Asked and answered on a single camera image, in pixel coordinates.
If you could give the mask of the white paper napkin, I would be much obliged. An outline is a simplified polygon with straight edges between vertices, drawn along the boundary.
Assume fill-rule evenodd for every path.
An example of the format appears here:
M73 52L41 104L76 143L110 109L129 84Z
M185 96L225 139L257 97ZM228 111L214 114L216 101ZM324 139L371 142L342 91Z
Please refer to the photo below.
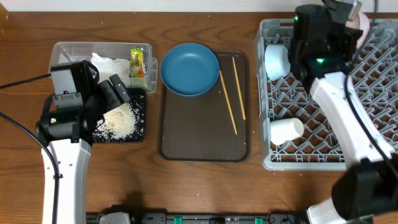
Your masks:
M120 58L113 60L92 53L91 63L99 71L99 82L109 80L110 76L117 74L125 86L131 85L131 79L129 77L130 61Z

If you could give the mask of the green orange snack wrapper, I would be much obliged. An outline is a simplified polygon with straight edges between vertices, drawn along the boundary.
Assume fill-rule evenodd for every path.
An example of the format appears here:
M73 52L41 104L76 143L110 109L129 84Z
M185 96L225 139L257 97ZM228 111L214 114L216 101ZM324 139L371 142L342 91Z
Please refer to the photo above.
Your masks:
M132 78L145 77L144 53L142 49L131 49L130 71L130 77Z

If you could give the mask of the blue round plate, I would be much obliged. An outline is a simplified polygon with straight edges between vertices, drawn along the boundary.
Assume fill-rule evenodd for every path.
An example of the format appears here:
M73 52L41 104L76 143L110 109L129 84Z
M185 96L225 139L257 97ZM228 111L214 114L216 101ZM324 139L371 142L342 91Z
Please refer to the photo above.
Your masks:
M198 96L211 89L219 77L214 51L198 43L171 48L160 64L160 77L168 90L181 96Z

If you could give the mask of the light blue bowl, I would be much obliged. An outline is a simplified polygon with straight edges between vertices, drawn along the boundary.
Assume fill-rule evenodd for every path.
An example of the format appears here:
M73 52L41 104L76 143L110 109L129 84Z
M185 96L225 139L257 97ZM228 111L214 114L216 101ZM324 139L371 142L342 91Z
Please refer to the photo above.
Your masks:
M268 45L264 54L264 64L271 81L283 78L290 73L288 49L284 45Z

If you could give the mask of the white plastic cup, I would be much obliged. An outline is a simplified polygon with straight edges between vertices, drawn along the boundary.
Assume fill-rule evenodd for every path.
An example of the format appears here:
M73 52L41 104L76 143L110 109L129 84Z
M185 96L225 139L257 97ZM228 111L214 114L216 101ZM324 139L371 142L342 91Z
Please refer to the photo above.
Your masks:
M275 120L270 123L271 143L276 146L301 137L304 126L298 118Z

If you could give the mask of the white pink shallow bowl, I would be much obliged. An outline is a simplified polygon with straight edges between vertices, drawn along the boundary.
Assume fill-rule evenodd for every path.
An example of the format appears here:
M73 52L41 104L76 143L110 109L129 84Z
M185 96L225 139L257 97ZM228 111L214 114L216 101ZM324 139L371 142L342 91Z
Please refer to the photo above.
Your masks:
M360 46L362 46L366 40L366 36L370 30L370 22L368 17L364 13L359 12L356 16L356 19L354 21L348 21L346 25L350 28L361 30L363 32L362 36L357 40L356 48L360 48Z

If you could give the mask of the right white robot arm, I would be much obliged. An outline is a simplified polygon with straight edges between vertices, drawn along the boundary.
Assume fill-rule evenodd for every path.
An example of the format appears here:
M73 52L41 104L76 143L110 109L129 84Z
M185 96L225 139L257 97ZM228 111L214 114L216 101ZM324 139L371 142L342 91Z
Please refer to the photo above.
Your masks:
M349 75L373 26L360 8L359 1L324 1L295 10L290 69L324 112L346 164L331 197L306 210L307 223L355 223L397 209L397 156Z

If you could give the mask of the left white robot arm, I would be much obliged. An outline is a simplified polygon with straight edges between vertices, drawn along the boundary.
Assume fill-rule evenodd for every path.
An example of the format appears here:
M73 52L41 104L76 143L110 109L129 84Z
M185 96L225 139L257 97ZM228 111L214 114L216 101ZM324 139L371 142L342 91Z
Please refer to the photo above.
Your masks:
M36 124L45 169L43 223L86 223L86 176L93 133L105 113L127 103L118 74L101 81L89 61L50 67L54 94Z

